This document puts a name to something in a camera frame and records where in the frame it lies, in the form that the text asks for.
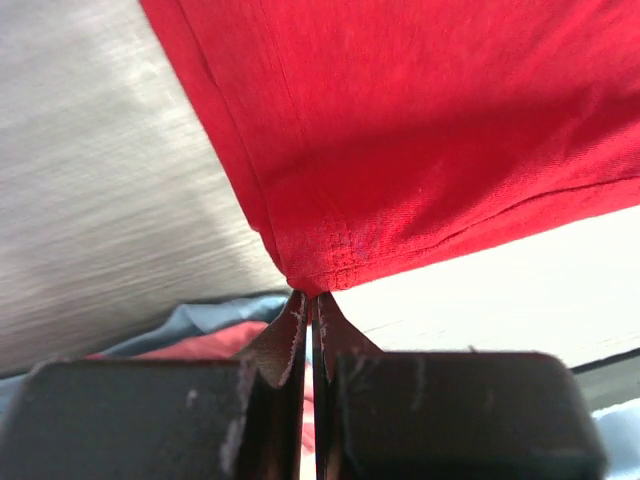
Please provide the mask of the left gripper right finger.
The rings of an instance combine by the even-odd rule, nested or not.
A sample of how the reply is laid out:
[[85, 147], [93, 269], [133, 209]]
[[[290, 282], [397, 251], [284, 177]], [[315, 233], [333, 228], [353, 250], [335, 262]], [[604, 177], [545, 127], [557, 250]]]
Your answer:
[[321, 479], [602, 479], [572, 372], [539, 352], [388, 352], [312, 302]]

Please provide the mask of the dark red t shirt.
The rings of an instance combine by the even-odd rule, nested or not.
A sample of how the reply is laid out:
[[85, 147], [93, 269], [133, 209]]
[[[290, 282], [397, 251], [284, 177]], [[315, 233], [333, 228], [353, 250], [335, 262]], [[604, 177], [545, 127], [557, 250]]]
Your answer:
[[146, 1], [309, 295], [639, 202], [635, 1]]

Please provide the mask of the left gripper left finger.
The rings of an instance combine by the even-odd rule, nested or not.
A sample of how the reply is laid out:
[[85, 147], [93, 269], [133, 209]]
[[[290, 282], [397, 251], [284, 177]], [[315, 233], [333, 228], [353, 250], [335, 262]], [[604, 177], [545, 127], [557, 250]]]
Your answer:
[[5, 479], [295, 479], [306, 298], [223, 360], [77, 360], [31, 372], [1, 425]]

